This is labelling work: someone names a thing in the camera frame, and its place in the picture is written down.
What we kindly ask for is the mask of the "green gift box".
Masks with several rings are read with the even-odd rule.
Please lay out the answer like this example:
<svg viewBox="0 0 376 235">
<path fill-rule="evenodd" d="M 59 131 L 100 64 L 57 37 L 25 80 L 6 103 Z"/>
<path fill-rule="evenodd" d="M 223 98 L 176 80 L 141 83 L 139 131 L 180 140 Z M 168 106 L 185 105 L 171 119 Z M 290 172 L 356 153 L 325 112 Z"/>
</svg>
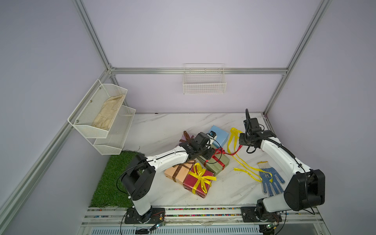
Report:
<svg viewBox="0 0 376 235">
<path fill-rule="evenodd" d="M 208 171 L 212 172 L 214 176 L 221 173 L 230 163 L 230 159 L 223 154 L 215 154 L 210 159 L 205 159 L 202 156 L 197 157 L 197 161 Z"/>
</svg>

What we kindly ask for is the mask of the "light blue gift box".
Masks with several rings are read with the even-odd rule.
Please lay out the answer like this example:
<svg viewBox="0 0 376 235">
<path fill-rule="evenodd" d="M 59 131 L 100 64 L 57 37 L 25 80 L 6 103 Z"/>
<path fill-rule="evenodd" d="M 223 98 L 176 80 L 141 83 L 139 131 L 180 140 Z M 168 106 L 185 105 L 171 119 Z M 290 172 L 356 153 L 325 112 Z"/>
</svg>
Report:
<svg viewBox="0 0 376 235">
<path fill-rule="evenodd" d="M 210 132 L 211 131 L 216 134 L 216 141 L 213 142 L 214 148 L 224 147 L 228 142 L 229 133 L 215 125 L 211 127 Z"/>
</svg>

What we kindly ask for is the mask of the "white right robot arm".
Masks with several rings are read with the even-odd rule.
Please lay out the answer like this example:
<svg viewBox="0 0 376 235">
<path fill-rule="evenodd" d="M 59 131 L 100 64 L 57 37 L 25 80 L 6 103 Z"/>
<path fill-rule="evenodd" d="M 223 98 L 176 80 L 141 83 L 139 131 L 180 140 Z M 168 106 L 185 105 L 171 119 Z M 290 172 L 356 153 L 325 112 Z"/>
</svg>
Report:
<svg viewBox="0 0 376 235">
<path fill-rule="evenodd" d="M 259 199 L 249 211 L 243 207 L 244 220 L 266 222 L 281 221 L 282 211 L 300 211 L 325 202 L 325 174 L 313 170 L 288 150 L 270 130 L 264 130 L 257 118 L 249 116 L 244 120 L 245 131 L 240 134 L 239 144 L 247 148 L 260 149 L 268 154 L 286 175 L 283 178 L 267 162 L 260 162 L 262 189 L 268 196 Z"/>
</svg>

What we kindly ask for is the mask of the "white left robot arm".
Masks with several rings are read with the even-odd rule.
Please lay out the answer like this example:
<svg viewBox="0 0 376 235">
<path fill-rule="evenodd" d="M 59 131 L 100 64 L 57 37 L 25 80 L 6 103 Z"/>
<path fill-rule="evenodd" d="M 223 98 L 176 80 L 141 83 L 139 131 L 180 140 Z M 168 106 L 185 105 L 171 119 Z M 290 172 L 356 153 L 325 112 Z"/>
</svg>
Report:
<svg viewBox="0 0 376 235">
<path fill-rule="evenodd" d="M 162 212 L 163 209 L 153 209 L 148 198 L 155 174 L 199 156 L 211 158 L 214 155 L 214 141 L 215 132 L 200 132 L 192 140 L 179 143 L 172 150 L 162 154 L 148 157 L 138 154 L 134 157 L 119 177 L 133 203 L 133 207 L 126 212 L 124 223 L 149 223 L 154 213 Z"/>
</svg>

